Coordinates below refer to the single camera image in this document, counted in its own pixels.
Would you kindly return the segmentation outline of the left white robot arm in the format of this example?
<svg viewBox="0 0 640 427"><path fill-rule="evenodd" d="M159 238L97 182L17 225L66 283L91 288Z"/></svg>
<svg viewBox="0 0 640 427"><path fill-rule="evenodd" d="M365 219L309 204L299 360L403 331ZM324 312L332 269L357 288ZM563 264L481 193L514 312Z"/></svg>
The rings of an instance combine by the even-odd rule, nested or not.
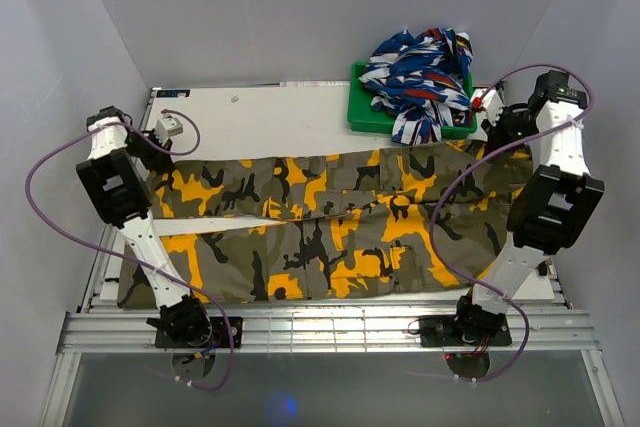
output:
<svg viewBox="0 0 640 427"><path fill-rule="evenodd" d="M99 217L125 239L142 271L159 311L147 322L178 344L201 347L212 339L212 323L202 302L178 273L154 225L152 199L135 162L151 173L167 173L173 167L172 138L183 125L172 111L155 127L136 134L130 116L109 106L87 118L92 135L87 160L76 172Z"/></svg>

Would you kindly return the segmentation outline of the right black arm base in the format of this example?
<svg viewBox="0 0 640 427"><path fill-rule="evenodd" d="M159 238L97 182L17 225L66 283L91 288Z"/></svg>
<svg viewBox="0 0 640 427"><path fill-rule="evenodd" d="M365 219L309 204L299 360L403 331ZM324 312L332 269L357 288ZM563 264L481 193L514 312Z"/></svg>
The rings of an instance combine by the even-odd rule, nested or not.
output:
<svg viewBox="0 0 640 427"><path fill-rule="evenodd" d="M464 320L461 314L421 316L409 323L407 333L417 337L423 348L442 348L453 375L468 380L480 380L488 375L490 347L512 345L505 320L498 327L486 327Z"/></svg>

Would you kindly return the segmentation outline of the camouflage yellow green trousers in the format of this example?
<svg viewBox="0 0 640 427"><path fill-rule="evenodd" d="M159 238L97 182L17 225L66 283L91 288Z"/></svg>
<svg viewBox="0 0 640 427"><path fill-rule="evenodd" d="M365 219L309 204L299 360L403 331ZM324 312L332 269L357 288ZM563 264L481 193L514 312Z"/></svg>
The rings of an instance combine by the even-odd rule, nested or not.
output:
<svg viewBox="0 0 640 427"><path fill-rule="evenodd" d="M239 218L259 227L162 244L203 301L317 301L440 292L484 276L533 172L519 147L481 141L312 157L182 160L147 185L156 220Z"/></svg>

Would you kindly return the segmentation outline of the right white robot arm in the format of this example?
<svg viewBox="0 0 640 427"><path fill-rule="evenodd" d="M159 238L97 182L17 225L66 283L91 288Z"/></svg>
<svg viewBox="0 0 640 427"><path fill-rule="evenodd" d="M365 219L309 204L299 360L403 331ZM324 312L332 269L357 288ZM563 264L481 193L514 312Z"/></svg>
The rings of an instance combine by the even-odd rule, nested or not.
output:
<svg viewBox="0 0 640 427"><path fill-rule="evenodd" d="M571 247L604 194L584 158L579 115L587 95L569 75L538 76L528 101L502 107L495 94L483 102L490 151L540 134L540 163L513 201L503 248L481 284L460 298L451 329L464 344L486 342L506 331L507 301L549 256Z"/></svg>

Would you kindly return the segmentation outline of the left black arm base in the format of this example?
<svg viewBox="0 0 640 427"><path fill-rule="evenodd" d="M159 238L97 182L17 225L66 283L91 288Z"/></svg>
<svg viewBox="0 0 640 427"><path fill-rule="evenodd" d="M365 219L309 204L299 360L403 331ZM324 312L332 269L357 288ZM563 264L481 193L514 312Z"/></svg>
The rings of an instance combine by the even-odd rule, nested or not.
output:
<svg viewBox="0 0 640 427"><path fill-rule="evenodd" d="M171 351L171 366L174 373L187 381L205 379L213 370L217 354L233 346L239 349L242 343L243 318L229 318L232 336L229 336L222 317L211 317L209 339L202 344L171 340L162 332L157 332L153 346Z"/></svg>

